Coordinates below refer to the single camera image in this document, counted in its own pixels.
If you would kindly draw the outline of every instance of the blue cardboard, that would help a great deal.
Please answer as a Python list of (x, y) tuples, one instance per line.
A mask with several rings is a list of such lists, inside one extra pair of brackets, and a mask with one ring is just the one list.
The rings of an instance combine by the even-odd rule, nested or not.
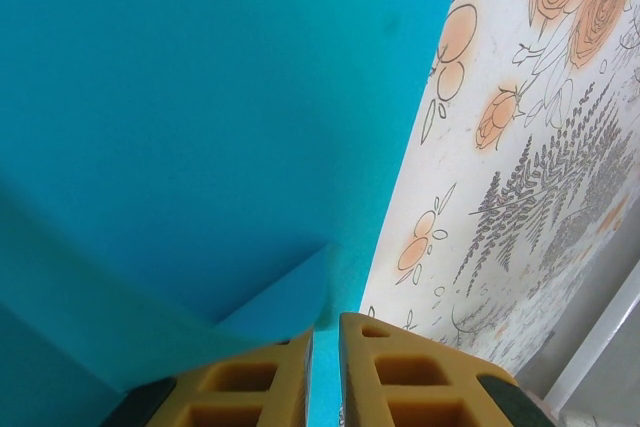
[(97, 427), (123, 399), (1, 306), (0, 332), (3, 427)]
[(449, 2), (0, 0), (0, 301), (120, 391), (334, 330)]

